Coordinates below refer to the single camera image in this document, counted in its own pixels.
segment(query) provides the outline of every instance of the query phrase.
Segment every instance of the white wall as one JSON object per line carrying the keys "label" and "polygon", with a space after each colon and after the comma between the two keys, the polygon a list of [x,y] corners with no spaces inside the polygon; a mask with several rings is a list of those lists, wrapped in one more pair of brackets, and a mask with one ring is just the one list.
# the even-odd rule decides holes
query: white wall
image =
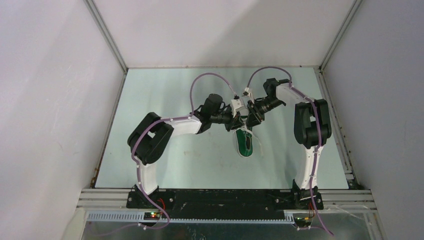
{"label": "white wall", "polygon": [[319,65],[354,0],[96,0],[131,67]]}
{"label": "white wall", "polygon": [[60,239],[123,73],[82,0],[0,3],[0,234]]}
{"label": "white wall", "polygon": [[364,1],[324,76],[389,239],[423,239],[424,1]]}

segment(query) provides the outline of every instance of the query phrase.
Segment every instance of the metal frame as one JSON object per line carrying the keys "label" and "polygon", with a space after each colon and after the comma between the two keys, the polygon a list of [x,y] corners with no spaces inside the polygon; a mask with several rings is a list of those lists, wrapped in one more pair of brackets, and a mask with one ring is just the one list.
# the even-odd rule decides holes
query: metal frame
{"label": "metal frame", "polygon": [[[117,96],[113,114],[109,121],[108,131],[104,139],[104,146],[106,146],[107,139],[109,136],[110,129],[112,127],[112,122],[115,116],[115,112],[118,107],[118,102],[122,93],[122,87],[125,82],[126,73],[128,72],[128,67],[119,52],[119,49],[113,40],[111,33],[109,32],[94,0],[84,0],[88,10],[93,16],[94,21],[99,27],[100,32],[104,36],[104,39],[110,50],[112,51],[114,57],[116,58],[118,64],[120,65],[122,71],[124,72],[124,76],[122,79],[122,84],[120,86],[120,91]],[[318,81],[318,85],[320,91],[323,95],[323,98],[326,99],[331,106],[330,117],[333,127],[334,137],[336,142],[338,143],[338,151],[341,156],[341,162],[343,165],[344,173],[346,175],[346,180],[349,182],[349,185],[352,187],[352,182],[357,181],[358,179],[355,176],[355,166],[352,164],[351,157],[349,154],[349,150],[346,145],[345,135],[343,134],[342,127],[338,121],[337,111],[332,102],[326,81],[323,76],[323,70],[327,66],[334,50],[336,49],[338,43],[342,39],[344,33],[346,32],[349,24],[351,23],[354,15],[357,13],[362,0],[355,0],[346,15],[343,24],[337,32],[337,35],[332,42],[330,48],[328,49],[324,59],[320,66],[314,66],[316,79]],[[104,153],[104,148],[100,155],[99,161],[101,162],[101,158]],[[81,191],[79,196],[79,200],[76,206],[76,211],[74,218],[71,220],[71,223],[68,225],[68,228],[65,231],[63,239],[75,239],[79,236],[79,238],[83,237],[83,230],[85,227],[85,223],[87,220],[90,221],[111,221],[111,222],[137,222],[139,218],[134,216],[139,216],[140,213],[144,211],[151,211],[152,209],[127,209],[127,198],[130,189],[113,189],[113,188],[104,188],[104,189],[93,189],[93,188],[85,188]],[[282,192],[288,192],[290,190],[283,189]],[[319,212],[322,214],[362,214],[363,219],[367,223],[367,229],[371,239],[386,239],[385,233],[383,231],[382,223],[380,217],[377,212],[377,207],[374,202],[374,198],[371,194],[370,190],[326,190],[320,189],[319,192],[322,195],[322,200],[324,203],[324,210],[320,210]],[[295,214],[303,214],[307,213],[306,210],[287,210],[284,213],[288,216],[288,219],[282,219],[278,222],[273,221],[248,221],[248,223],[291,223],[291,216]],[[205,223],[203,220],[198,219],[172,219],[173,223]]]}

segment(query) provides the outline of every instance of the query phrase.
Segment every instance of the shoe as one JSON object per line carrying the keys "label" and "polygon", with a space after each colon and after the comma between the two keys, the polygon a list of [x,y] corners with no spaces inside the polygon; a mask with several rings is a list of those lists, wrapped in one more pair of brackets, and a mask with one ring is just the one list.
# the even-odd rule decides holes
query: shoe
{"label": "shoe", "polygon": [[248,158],[253,154],[253,139],[252,134],[247,131],[238,129],[235,131],[235,136],[237,138],[237,151],[238,154],[244,158]]}

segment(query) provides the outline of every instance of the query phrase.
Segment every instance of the vent grille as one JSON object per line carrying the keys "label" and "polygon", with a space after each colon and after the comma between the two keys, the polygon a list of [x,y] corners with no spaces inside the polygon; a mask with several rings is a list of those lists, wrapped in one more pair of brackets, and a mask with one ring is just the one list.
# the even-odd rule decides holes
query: vent grille
{"label": "vent grille", "polygon": [[[143,220],[144,211],[89,211],[87,221],[89,222],[157,222],[157,220]],[[205,223],[205,224],[292,224],[294,223],[293,213],[284,213],[285,219],[254,219],[254,220],[227,220],[227,219],[181,219],[171,218],[171,223]]]}

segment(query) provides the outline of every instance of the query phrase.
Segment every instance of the table surface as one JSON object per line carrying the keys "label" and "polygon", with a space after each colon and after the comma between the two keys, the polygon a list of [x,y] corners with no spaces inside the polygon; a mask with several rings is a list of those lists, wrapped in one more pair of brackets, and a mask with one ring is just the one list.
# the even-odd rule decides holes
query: table surface
{"label": "table surface", "polygon": [[[137,181],[136,164],[131,159],[127,139],[149,112],[161,117],[178,117],[191,111],[190,86],[202,73],[216,73],[226,78],[241,95],[249,77],[257,68],[162,68],[130,69],[125,79],[106,149],[100,165],[96,188],[131,188]],[[320,99],[320,88],[311,67],[288,67],[293,84],[305,94]],[[288,76],[276,69],[255,75],[250,85],[255,98],[264,97],[262,87],[268,78]],[[194,107],[216,93],[228,104],[232,92],[221,79],[204,76],[193,89]],[[263,146],[261,154],[253,139],[253,154],[242,158],[236,150],[235,134],[215,124],[197,135],[171,138],[157,161],[157,182],[161,188],[188,189],[290,189],[304,151],[294,137],[294,109],[280,106],[253,128]],[[331,136],[322,150],[317,181],[320,189],[347,189],[335,139]]]}

